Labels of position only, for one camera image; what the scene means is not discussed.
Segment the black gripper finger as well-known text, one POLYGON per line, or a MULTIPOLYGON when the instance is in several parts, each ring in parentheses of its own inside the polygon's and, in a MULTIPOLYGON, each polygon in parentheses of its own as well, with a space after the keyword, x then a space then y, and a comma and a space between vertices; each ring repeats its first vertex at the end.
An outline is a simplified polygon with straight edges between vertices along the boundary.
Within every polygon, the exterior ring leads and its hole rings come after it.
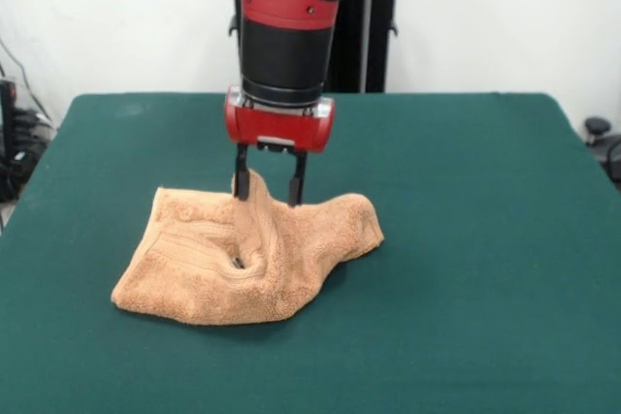
POLYGON ((296 207, 303 203, 308 154, 304 151, 295 151, 292 152, 292 155, 295 156, 295 170, 293 176, 289 180, 287 204, 290 207, 296 207))
POLYGON ((247 167, 247 150, 247 144, 237 143, 234 174, 234 196, 241 201, 246 201, 249 194, 250 175, 247 167))

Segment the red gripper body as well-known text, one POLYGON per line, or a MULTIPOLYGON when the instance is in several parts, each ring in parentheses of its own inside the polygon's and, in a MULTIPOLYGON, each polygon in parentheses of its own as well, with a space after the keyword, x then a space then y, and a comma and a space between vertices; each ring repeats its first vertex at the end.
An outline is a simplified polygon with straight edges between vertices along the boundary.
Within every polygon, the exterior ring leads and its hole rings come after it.
POLYGON ((322 97, 305 108, 277 108, 252 101, 238 86, 229 88, 224 101, 225 128, 233 142, 304 152, 324 151, 335 113, 332 98, 322 97))

